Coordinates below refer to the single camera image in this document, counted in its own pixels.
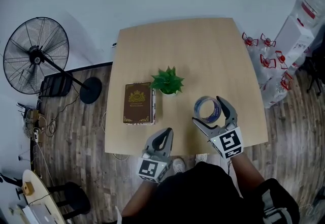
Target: potted plant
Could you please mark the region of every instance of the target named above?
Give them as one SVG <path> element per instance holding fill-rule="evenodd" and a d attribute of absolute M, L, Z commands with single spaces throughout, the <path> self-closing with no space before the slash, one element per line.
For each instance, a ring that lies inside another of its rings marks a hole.
<path fill-rule="evenodd" d="M 152 75 L 154 81 L 150 87 L 159 89 L 164 95 L 175 96 L 178 91 L 182 92 L 181 87 L 183 78 L 176 76 L 176 69 L 168 66 L 166 71 L 158 70 L 158 75 Z"/>

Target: wooden table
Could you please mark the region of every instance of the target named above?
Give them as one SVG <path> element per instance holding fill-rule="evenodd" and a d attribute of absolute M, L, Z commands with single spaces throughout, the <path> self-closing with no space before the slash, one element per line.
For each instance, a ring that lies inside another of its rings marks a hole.
<path fill-rule="evenodd" d="M 171 98 L 157 91 L 155 125 L 125 125 L 125 85 L 152 81 L 151 75 L 167 66 L 185 78 L 183 93 Z M 105 152 L 139 156 L 149 136 L 171 127 L 171 155 L 216 153 L 191 119 L 196 100 L 204 95 L 219 95 L 235 107 L 244 146 L 267 142 L 261 93 L 233 19 L 175 20 L 121 30 L 108 92 Z M 224 116 L 217 123 L 224 125 Z"/>
<path fill-rule="evenodd" d="M 50 192 L 48 191 L 47 187 L 44 185 L 44 183 L 41 181 L 41 179 L 32 172 L 31 170 L 25 170 L 23 175 L 22 175 L 22 181 L 23 183 L 25 182 L 31 182 L 33 188 L 34 188 L 34 193 L 29 196 L 25 196 L 27 199 L 28 204 L 35 201 L 33 204 L 44 204 L 51 215 L 53 215 L 55 221 L 58 224 L 66 224 L 66 221 L 64 220 L 62 214 L 60 213 L 60 210 L 58 206 L 56 205 L 56 202 L 52 198 Z"/>

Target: white sneaker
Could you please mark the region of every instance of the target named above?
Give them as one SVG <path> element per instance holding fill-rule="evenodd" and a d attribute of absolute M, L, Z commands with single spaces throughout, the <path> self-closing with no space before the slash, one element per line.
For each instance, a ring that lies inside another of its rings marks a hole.
<path fill-rule="evenodd" d="M 174 174 L 177 173 L 184 173 L 185 172 L 185 163 L 183 159 L 181 158 L 176 158 L 173 160 L 173 169 L 174 169 Z"/>
<path fill-rule="evenodd" d="M 195 155 L 195 165 L 197 165 L 199 162 L 206 162 L 208 159 L 208 154 L 207 153 L 201 153 Z"/>

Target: book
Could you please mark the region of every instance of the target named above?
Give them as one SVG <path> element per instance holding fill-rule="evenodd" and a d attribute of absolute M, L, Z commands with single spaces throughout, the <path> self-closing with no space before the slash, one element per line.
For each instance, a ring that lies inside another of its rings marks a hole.
<path fill-rule="evenodd" d="M 156 91 L 151 82 L 125 86 L 123 123 L 151 125 L 155 123 Z"/>

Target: round table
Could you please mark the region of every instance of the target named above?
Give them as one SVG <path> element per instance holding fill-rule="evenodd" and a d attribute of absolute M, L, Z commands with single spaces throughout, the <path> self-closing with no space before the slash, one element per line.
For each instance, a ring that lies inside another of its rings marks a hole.
<path fill-rule="evenodd" d="M 32 204 L 45 205 L 58 224 L 66 224 L 66 221 L 64 220 L 64 217 L 62 216 L 56 202 L 50 195 L 50 192 L 48 191 L 45 184 L 37 176 L 37 174 L 35 174 L 31 170 L 25 170 L 22 175 L 22 181 L 23 181 L 23 183 L 30 182 L 35 190 L 32 195 L 25 196 L 28 204 L 35 201 Z"/>

